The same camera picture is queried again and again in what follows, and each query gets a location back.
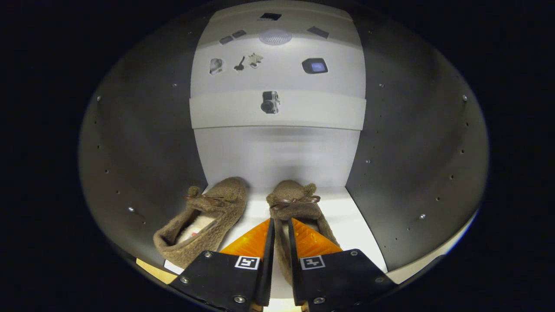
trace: white shelf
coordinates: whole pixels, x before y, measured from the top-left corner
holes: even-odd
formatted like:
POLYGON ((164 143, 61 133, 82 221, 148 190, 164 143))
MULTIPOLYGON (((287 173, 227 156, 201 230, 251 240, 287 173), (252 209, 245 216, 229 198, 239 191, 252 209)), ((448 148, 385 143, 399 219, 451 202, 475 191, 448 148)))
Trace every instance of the white shelf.
MULTIPOLYGON (((218 250, 222 250, 270 217, 266 196, 272 191, 273 188, 250 188, 247 190, 245 213, 237 224, 229 230, 218 250)), ((315 195, 321 197, 320 209, 330 224, 341 248, 343 250, 360 249, 378 268, 386 273, 387 268, 380 248, 347 189, 345 187, 318 188, 315 195)), ((177 274, 183 271, 168 263, 168 261, 166 261, 165 267, 177 274)), ((292 287, 285 281, 278 263, 274 261, 270 297, 280 299, 279 301, 283 303, 284 301, 281 299, 292 300, 292 296, 292 287)))

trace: bolt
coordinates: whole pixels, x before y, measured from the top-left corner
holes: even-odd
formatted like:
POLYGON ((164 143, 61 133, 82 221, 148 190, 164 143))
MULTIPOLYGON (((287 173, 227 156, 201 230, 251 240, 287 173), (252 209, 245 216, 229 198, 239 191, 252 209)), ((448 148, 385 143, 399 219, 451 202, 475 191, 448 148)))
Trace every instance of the bolt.
POLYGON ((318 298, 314 299, 314 301, 312 301, 312 302, 313 302, 314 304, 321 304, 321 303, 326 302, 326 298, 324 298, 324 297, 318 297, 318 298))
POLYGON ((233 301, 235 301, 237 303, 245 303, 246 299, 243 296, 235 296, 235 297, 233 297, 233 301))

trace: camera sticker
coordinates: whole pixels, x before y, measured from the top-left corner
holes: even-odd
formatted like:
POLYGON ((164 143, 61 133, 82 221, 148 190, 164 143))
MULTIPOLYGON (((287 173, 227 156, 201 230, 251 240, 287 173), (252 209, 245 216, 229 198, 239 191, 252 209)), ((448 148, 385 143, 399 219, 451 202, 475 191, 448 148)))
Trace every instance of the camera sticker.
POLYGON ((275 91, 262 92, 262 104, 260 109, 266 114, 278 114, 281 103, 278 93, 275 91))

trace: slipper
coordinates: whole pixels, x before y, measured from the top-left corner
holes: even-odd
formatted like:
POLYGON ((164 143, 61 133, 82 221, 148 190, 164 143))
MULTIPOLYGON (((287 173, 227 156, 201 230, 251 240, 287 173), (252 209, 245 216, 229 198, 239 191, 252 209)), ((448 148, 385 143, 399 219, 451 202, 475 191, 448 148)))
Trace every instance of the slipper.
POLYGON ((154 233, 154 245, 164 259, 185 269, 205 250, 216 251, 229 229, 245 211, 246 187, 239 178, 228 178, 206 194, 189 188, 187 206, 154 233))
POLYGON ((290 285, 292 285, 292 270, 289 219, 295 218, 303 222, 339 247, 326 218, 318 207, 320 197, 313 196, 314 192, 316 192, 314 183, 303 187, 295 181, 286 180, 280 182, 266 197, 266 201, 270 204, 270 216, 274 218, 275 224, 275 258, 285 280, 290 285))

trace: black rectangle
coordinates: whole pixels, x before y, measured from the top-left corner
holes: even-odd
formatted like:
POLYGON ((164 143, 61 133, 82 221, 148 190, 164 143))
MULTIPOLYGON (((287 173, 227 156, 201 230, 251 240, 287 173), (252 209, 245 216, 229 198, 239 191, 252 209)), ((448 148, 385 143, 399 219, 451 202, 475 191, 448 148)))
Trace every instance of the black rectangle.
POLYGON ((326 38, 326 39, 330 35, 329 32, 323 31, 322 29, 317 28, 317 27, 311 27, 311 28, 308 29, 308 31, 315 34, 315 35, 318 35, 320 37, 326 38))
POLYGON ((244 30, 240 30, 240 31, 236 31, 232 34, 233 38, 237 39, 241 36, 246 35, 246 32, 244 30))
POLYGON ((224 38, 220 39, 220 43, 221 44, 226 44, 227 42, 230 42, 232 40, 233 40, 233 38, 231 36, 227 36, 227 37, 224 37, 224 38))
POLYGON ((272 20, 272 21, 277 21, 279 18, 281 17, 281 14, 277 14, 277 13, 264 13, 262 14, 262 16, 260 17, 260 19, 265 19, 265 20, 272 20))

